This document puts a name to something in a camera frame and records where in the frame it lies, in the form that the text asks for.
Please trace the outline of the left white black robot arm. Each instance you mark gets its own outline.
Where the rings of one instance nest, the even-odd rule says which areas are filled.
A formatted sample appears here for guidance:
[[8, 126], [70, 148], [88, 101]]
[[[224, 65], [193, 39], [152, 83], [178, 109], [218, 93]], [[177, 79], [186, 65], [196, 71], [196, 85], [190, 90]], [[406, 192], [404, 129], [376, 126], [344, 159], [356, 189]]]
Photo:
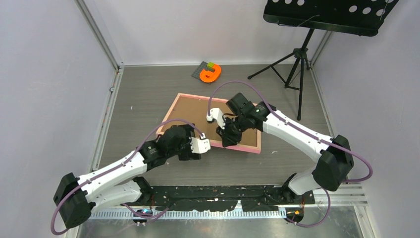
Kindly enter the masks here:
[[60, 216], [66, 230], [77, 227], [90, 216], [104, 208], [123, 203], [137, 202], [147, 205], [152, 198], [152, 189], [142, 177], [147, 171], [164, 165], [169, 158], [199, 160], [210, 150], [210, 141], [192, 123], [173, 125], [156, 139], [145, 139], [122, 159], [81, 176], [64, 175], [53, 201], [56, 205], [51, 220], [51, 231]]

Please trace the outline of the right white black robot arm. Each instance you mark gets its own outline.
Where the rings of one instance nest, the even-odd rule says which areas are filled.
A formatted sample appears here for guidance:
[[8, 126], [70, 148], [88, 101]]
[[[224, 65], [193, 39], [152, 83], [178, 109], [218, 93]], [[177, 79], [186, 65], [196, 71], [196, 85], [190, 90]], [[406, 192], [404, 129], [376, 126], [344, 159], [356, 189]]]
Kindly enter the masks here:
[[225, 118], [219, 108], [208, 109], [206, 119], [217, 122], [217, 134], [222, 146], [237, 145], [247, 129], [257, 129], [276, 136], [310, 157], [316, 166], [301, 173], [292, 174], [280, 188], [279, 197], [284, 202], [296, 203], [304, 193], [324, 188], [336, 191], [354, 166], [347, 138], [338, 135], [332, 138], [317, 133], [289, 119], [276, 107], [261, 101], [254, 105], [242, 93], [237, 93], [226, 102], [232, 111]]

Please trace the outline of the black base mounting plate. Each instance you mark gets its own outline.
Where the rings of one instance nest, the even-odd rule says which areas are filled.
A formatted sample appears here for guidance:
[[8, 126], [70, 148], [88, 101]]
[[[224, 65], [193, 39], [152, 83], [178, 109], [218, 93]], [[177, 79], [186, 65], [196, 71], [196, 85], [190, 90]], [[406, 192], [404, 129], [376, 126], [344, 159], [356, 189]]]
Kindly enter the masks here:
[[315, 204], [313, 192], [306, 192], [293, 202], [275, 185], [153, 186], [148, 200], [139, 199], [134, 206], [156, 207], [159, 211], [232, 211], [241, 205], [243, 211], [275, 211], [279, 205]]

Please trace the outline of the green toy brick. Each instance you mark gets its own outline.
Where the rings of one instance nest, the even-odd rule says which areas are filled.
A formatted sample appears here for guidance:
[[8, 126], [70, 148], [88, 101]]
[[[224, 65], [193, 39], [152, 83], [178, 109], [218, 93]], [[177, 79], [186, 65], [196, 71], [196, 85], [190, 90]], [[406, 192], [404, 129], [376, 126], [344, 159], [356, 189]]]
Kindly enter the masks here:
[[207, 70], [210, 70], [210, 71], [214, 70], [214, 63], [213, 62], [207, 63]]

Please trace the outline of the grey building plate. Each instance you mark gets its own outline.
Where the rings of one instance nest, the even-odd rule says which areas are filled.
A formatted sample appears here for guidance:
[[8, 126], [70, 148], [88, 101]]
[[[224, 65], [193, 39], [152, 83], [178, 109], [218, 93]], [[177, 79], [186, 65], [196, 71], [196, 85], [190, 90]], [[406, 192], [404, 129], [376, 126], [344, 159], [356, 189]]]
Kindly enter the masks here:
[[204, 69], [207, 69], [207, 65], [208, 65], [208, 63], [207, 63], [207, 62], [205, 62], [205, 61], [201, 62], [201, 63], [197, 66], [197, 68], [193, 71], [193, 73], [191, 74], [191, 76], [192, 76], [193, 78], [197, 79], [197, 80], [201, 80], [201, 79], [200, 79], [200, 74], [201, 74], [201, 72], [202, 72]]

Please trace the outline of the black music stand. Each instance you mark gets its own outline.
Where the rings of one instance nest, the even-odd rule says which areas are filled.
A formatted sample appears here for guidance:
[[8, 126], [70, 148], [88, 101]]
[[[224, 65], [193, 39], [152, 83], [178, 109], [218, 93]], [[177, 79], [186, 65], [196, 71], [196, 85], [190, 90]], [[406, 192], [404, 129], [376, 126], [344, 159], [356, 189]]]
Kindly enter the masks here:
[[292, 53], [269, 64], [265, 68], [251, 74], [252, 79], [258, 74], [294, 57], [296, 60], [287, 78], [279, 72], [276, 75], [286, 88], [291, 88], [291, 81], [297, 68], [300, 68], [298, 114], [302, 117], [304, 69], [310, 69], [307, 56], [308, 44], [315, 30], [346, 33], [358, 36], [373, 37], [379, 32], [385, 18], [398, 3], [398, 0], [269, 0], [267, 1], [263, 19], [271, 24], [294, 28], [307, 28], [308, 33], [299, 48]]

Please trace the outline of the aluminium rail front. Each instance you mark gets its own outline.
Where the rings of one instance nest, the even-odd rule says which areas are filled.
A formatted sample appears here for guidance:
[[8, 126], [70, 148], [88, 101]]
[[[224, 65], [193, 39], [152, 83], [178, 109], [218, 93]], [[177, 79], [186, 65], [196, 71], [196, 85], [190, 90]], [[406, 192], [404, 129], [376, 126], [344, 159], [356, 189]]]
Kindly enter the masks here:
[[292, 202], [274, 185], [152, 186], [119, 185], [96, 195], [76, 220], [143, 217], [161, 219], [285, 218], [299, 222], [310, 208], [365, 207], [362, 187], [345, 184], [335, 192], [316, 189]]

